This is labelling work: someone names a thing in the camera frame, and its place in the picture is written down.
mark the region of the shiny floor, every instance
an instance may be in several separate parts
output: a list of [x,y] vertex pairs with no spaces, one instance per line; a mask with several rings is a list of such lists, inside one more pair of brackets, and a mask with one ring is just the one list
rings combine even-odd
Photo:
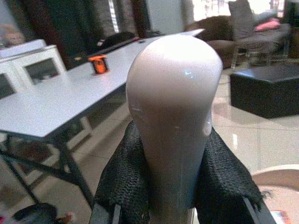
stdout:
[[[283,164],[299,163],[299,116],[264,119],[230,105],[229,74],[224,70],[212,106],[213,126],[250,172]],[[109,108],[111,102],[103,107]],[[100,124],[89,139],[74,153],[87,183],[94,193],[100,174],[113,154],[131,120],[126,104],[119,107]],[[42,202],[58,208],[59,214],[74,211],[78,224],[87,224],[91,214],[80,190],[64,181],[47,177],[35,188]],[[9,212],[32,202],[24,198]]]

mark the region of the brown sofa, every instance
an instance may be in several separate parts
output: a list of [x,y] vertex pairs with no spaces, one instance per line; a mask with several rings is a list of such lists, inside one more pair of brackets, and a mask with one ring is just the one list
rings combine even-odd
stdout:
[[187,26],[185,31],[204,28],[196,37],[207,42],[220,56],[223,68],[229,68],[234,54],[233,28],[230,16],[209,17]]

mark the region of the gear shift knob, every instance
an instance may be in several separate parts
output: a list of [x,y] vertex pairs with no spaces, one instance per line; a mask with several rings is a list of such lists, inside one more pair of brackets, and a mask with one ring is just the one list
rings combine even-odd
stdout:
[[183,35],[154,41],[130,68],[127,99],[151,175],[151,224],[187,224],[221,71],[209,45]]

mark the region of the pink pillow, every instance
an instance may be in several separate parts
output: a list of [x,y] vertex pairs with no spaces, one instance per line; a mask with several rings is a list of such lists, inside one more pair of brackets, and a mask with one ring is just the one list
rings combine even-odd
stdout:
[[271,29],[277,29],[279,28],[280,23],[278,19],[270,19],[268,22],[262,23],[258,25],[257,27],[254,28],[254,31],[256,32],[262,32],[262,31],[267,31]]

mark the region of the black ottoman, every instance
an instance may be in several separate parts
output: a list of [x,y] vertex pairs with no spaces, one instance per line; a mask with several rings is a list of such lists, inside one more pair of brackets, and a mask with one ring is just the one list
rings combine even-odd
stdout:
[[299,113],[299,65],[236,71],[230,76],[231,105],[264,118]]

